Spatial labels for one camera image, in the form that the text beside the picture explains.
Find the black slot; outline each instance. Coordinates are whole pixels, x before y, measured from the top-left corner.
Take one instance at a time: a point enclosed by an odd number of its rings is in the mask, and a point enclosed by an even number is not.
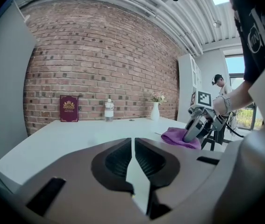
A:
[[[66,181],[62,178],[51,178],[26,206],[36,214],[43,216],[65,183]]]
[[[108,190],[134,194],[132,184],[126,181],[131,158],[131,138],[127,138],[93,158],[92,174]]]
[[[171,184],[180,170],[178,159],[156,146],[135,138],[136,160],[149,179],[153,189]]]
[[[208,158],[208,157],[199,157],[197,158],[198,161],[201,161],[201,162],[205,162],[205,163],[210,163],[210,164],[213,164],[213,165],[217,165],[219,160],[218,159],[212,159],[212,158]]]

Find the white cabinet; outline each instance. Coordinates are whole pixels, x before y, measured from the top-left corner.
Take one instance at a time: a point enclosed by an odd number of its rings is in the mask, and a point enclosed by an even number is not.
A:
[[[188,109],[194,91],[202,89],[201,70],[190,54],[179,57],[178,121],[189,121]]]

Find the black t-shirt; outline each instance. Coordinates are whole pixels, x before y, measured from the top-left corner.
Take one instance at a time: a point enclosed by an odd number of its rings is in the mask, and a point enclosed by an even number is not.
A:
[[[232,0],[244,51],[244,79],[254,83],[265,69],[265,0]]]

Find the red book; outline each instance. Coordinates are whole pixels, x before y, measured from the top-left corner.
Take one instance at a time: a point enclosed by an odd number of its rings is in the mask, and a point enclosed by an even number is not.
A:
[[[78,96],[61,95],[59,111],[61,122],[78,122]]]

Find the purple cloth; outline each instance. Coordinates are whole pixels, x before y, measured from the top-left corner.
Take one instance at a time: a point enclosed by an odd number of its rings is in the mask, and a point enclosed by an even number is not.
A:
[[[178,146],[183,146],[187,148],[192,148],[192,149],[201,149],[201,143],[197,138],[192,140],[189,143],[185,143],[183,141],[183,137],[187,133],[186,129],[180,129],[180,128],[173,128],[170,127],[168,128],[168,131],[164,132],[161,135],[161,138],[168,144],[171,145],[178,145]]]

